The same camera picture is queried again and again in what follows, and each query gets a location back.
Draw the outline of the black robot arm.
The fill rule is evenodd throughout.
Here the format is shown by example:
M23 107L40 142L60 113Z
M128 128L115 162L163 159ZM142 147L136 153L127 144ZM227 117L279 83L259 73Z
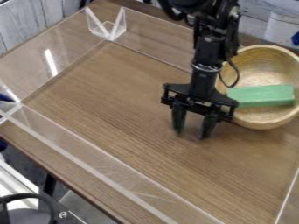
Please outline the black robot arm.
M226 96L215 83L239 49L239 0L158 0L167 16L194 29L195 55L191 82L163 85L162 103L172 109L172 128L182 132L188 112L204 116L200 138L210 137L219 122L234 118L239 102Z

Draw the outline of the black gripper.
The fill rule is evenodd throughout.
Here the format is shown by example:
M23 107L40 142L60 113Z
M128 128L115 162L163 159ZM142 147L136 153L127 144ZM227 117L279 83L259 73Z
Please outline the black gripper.
M172 128L178 134L183 132L188 112L204 116L200 139L210 137L219 121L232 120L239 103L215 88L222 68L223 65L191 65L190 83L163 85L162 104L172 110Z

